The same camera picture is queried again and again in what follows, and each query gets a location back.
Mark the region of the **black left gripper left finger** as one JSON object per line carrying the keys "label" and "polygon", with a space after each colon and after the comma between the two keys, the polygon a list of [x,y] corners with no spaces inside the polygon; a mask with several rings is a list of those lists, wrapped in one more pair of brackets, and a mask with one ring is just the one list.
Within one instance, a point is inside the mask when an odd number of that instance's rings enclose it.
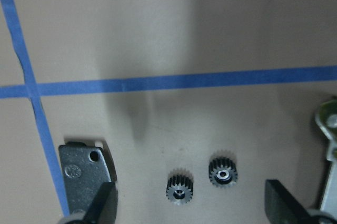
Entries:
{"label": "black left gripper left finger", "polygon": [[115,182],[103,182],[89,192],[85,191],[85,214],[81,223],[115,223],[118,191]]}

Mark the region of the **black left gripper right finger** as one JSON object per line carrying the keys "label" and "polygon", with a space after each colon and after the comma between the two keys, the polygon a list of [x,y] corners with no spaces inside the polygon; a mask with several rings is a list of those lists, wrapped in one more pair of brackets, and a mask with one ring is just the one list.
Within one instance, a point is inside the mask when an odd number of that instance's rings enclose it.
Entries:
{"label": "black left gripper right finger", "polygon": [[313,223],[306,209],[276,179],[265,181],[264,210],[270,223]]}

